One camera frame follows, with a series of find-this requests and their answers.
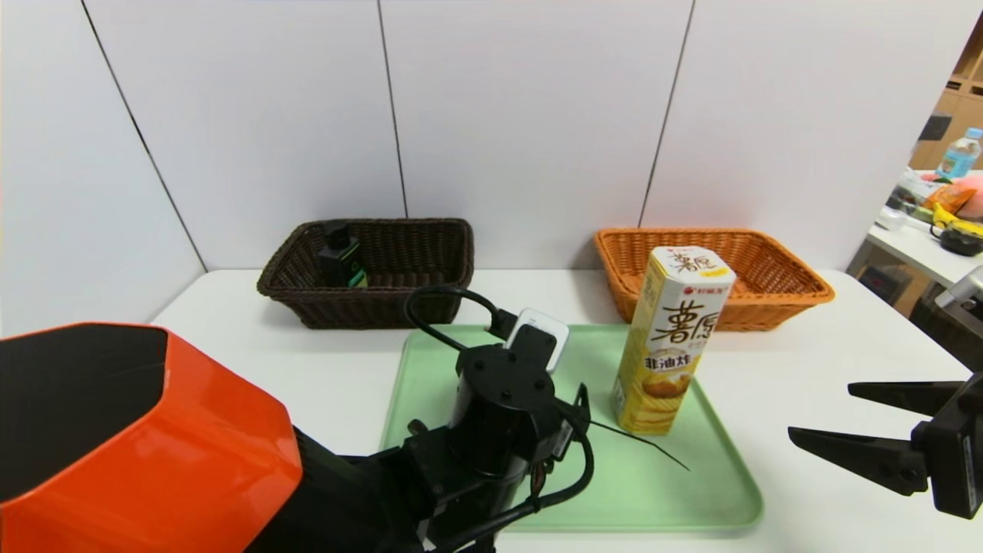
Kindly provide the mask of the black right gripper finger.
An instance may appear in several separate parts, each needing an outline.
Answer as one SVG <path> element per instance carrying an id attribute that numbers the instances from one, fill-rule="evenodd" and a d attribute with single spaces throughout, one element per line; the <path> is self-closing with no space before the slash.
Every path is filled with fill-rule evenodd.
<path id="1" fill-rule="evenodd" d="M 929 489 L 925 455 L 913 441 L 789 427 L 796 447 L 847 472 L 912 496 Z"/>
<path id="2" fill-rule="evenodd" d="M 940 416 L 943 412 L 966 416 L 968 413 L 955 400 L 956 392 L 964 384 L 962 381 L 851 382 L 847 392 L 854 398 L 924 416 Z"/>

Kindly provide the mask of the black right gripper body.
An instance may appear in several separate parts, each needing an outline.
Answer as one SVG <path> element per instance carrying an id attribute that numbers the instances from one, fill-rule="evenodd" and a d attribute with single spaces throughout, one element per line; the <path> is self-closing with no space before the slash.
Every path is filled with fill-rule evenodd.
<path id="1" fill-rule="evenodd" d="M 981 507 L 981 374 L 976 373 L 925 426 L 925 455 L 935 508 L 975 518 Z"/>

